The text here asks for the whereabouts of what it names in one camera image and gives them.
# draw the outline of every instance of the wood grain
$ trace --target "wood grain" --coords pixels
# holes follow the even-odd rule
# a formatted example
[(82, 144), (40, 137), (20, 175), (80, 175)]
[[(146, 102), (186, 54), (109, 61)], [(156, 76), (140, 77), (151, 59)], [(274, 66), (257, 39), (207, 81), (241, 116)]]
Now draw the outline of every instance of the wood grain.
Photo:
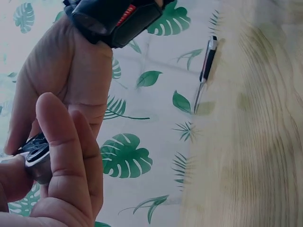
[(303, 226), (303, 1), (226, 0), (180, 227)]

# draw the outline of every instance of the pen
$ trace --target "pen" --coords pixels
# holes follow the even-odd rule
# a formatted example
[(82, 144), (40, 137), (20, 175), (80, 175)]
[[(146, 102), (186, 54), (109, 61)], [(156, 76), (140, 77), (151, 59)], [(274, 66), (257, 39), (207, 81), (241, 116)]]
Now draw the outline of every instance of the pen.
[(217, 46), (218, 46), (218, 39), (216, 36), (213, 35), (213, 36), (211, 36), (211, 38), (207, 44), (203, 68), (202, 68), (202, 71), (200, 73), (200, 78), (199, 78), (200, 84), (199, 84), (198, 94), (197, 94), (195, 105), (194, 105), (194, 113), (196, 113), (196, 109), (198, 106), (202, 88), (208, 80), (209, 72), (210, 72), (210, 69), (211, 69), (213, 61), (214, 61), (214, 55), (217, 51)]

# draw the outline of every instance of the black watch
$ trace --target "black watch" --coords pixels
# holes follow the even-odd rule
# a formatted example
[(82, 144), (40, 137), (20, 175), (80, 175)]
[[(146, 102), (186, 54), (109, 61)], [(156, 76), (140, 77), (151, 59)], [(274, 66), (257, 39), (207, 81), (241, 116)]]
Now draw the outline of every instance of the black watch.
[(174, 0), (64, 0), (65, 13), (92, 44), (122, 48), (160, 18)]

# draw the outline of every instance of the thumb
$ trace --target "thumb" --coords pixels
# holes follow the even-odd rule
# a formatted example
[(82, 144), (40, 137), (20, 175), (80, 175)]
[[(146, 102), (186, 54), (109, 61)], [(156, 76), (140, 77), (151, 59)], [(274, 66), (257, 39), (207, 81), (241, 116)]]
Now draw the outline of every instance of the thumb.
[(6, 196), (6, 203), (24, 198), (33, 186), (34, 181), (25, 171), (24, 162), (25, 159), (18, 155), (9, 163), (0, 164), (0, 194)]

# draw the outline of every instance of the green leaf print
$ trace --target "green leaf print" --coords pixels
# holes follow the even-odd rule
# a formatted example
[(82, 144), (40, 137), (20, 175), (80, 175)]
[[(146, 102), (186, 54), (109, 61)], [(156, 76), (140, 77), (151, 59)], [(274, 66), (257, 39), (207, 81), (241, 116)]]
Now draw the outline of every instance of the green leaf print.
[(31, 3), (23, 3), (14, 12), (16, 26), (20, 26), (22, 33), (27, 33), (34, 25), (35, 14)]
[(151, 198), (148, 200), (145, 200), (143, 202), (141, 202), (133, 211), (133, 214), (135, 214), (135, 212), (139, 209), (139, 208), (145, 208), (145, 207), (149, 207), (149, 210), (147, 212), (147, 220), (148, 223), (151, 224), (152, 222), (152, 214), (154, 213), (155, 209), (161, 205), (162, 203), (164, 203), (166, 201), (166, 199), (168, 198), (169, 195), (165, 195), (165, 196), (160, 196), (160, 197), (156, 197), (156, 198)]
[(143, 73), (137, 80), (137, 87), (149, 87), (154, 85), (160, 74), (162, 74), (162, 72), (159, 71), (148, 71)]
[(189, 113), (189, 114), (191, 113), (191, 107), (189, 101), (184, 96), (179, 94), (177, 91), (174, 92), (174, 95), (172, 97), (172, 103), (179, 110), (185, 113)]
[(149, 151), (138, 148), (140, 139), (133, 134), (118, 134), (100, 148), (104, 174), (119, 178), (137, 178), (150, 171)]
[(173, 168), (173, 170), (176, 171), (175, 176), (178, 177), (177, 179), (175, 179), (175, 181), (182, 184), (178, 186), (179, 188), (181, 188), (181, 190), (184, 187), (183, 184), (185, 178), (186, 162), (187, 162), (186, 157), (180, 154), (179, 152), (178, 155), (175, 155), (175, 159), (173, 160), (173, 165), (176, 167)]
[(8, 77), (13, 78), (13, 77), (15, 77), (16, 75), (17, 75), (16, 72), (12, 72), (12, 73), (8, 74)]
[(222, 17), (219, 17), (220, 13), (219, 11), (215, 10), (214, 13), (212, 13), (212, 16), (209, 18), (210, 26), (208, 27), (211, 30), (211, 34), (216, 34), (218, 30), (218, 26), (221, 24)]
[(126, 100), (115, 99), (115, 97), (107, 98), (107, 109), (105, 111), (104, 120), (114, 119), (117, 117), (128, 118), (132, 120), (149, 120), (150, 117), (130, 117), (124, 116), (126, 110)]
[(172, 161), (173, 170), (175, 171), (175, 182), (178, 183), (178, 188), (182, 191), (185, 184), (190, 184), (192, 174), (196, 168), (197, 158), (196, 156), (186, 158), (181, 153), (177, 152), (175, 158)]
[(180, 140), (184, 139), (184, 142), (190, 138), (191, 142), (193, 142), (197, 135), (200, 134), (200, 130), (196, 128), (195, 125), (193, 125), (191, 122), (185, 122), (184, 124), (176, 124), (178, 126), (177, 129), (172, 129), (175, 131), (181, 132), (181, 138)]
[(177, 58), (177, 63), (179, 63), (179, 61), (181, 59), (187, 59), (187, 70), (189, 70), (190, 68), (190, 64), (191, 64), (191, 61), (196, 57), (196, 56), (199, 56), (201, 54), (203, 49), (198, 49), (198, 50), (193, 50), (193, 51), (190, 51), (190, 52), (187, 52), (183, 55), (181, 55), (180, 57)]
[(177, 35), (189, 28), (190, 18), (184, 7), (175, 8), (177, 0), (166, 6), (163, 15), (147, 28), (154, 35)]
[(10, 213), (28, 217), (33, 206), (40, 199), (40, 185), (36, 183), (31, 191), (20, 201), (9, 203)]
[(128, 43), (128, 45), (130, 47), (132, 47), (134, 49), (134, 51), (136, 51), (137, 53), (142, 54), (141, 49), (140, 49), (138, 43), (135, 40), (130, 41)]
[(126, 86), (124, 86), (123, 84), (117, 81), (118, 79), (121, 78), (121, 68), (119, 61), (115, 58), (112, 59), (112, 67), (113, 67), (113, 72), (112, 72), (113, 81), (121, 85), (123, 88), (128, 89)]
[(95, 222), (95, 227), (111, 227), (110, 225), (108, 224), (105, 224), (103, 222)]
[(56, 19), (55, 19), (54, 23), (55, 23), (56, 21), (58, 21), (64, 14), (65, 14), (64, 11), (59, 12), (59, 13), (57, 14), (57, 16), (56, 16)]
[(113, 66), (112, 79), (119, 79), (119, 78), (121, 78), (121, 68), (120, 68), (120, 65), (119, 65), (119, 62), (118, 62), (117, 59), (113, 58), (112, 66)]

